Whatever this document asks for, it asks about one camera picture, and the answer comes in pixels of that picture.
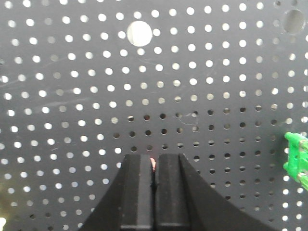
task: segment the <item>white light through hole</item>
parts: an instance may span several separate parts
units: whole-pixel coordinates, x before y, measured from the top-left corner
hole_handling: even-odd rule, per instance
[[[3,231],[3,226],[6,224],[5,218],[0,218],[0,231]]]
[[[136,47],[143,47],[152,40],[151,27],[144,21],[134,21],[127,28],[127,38]]]

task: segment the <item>pegboard hole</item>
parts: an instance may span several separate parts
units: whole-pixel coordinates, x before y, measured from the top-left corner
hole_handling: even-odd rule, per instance
[[[134,21],[127,28],[127,38],[136,47],[143,47],[152,40],[151,27],[144,21]]]
[[[283,29],[289,34],[300,32],[305,27],[305,18],[299,10],[291,10],[285,13]]]

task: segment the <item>pegboard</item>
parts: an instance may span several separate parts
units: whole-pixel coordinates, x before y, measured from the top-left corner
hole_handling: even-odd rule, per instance
[[[308,230],[307,192],[282,168],[284,133],[307,135],[308,1],[0,9],[5,231],[77,231],[129,153],[185,153],[240,210],[278,231]],[[129,27],[150,28],[146,45]]]

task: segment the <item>green plastic part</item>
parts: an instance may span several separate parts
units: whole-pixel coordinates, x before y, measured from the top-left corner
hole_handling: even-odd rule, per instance
[[[287,132],[285,138],[289,141],[289,156],[283,168],[308,190],[308,139],[291,132]]]

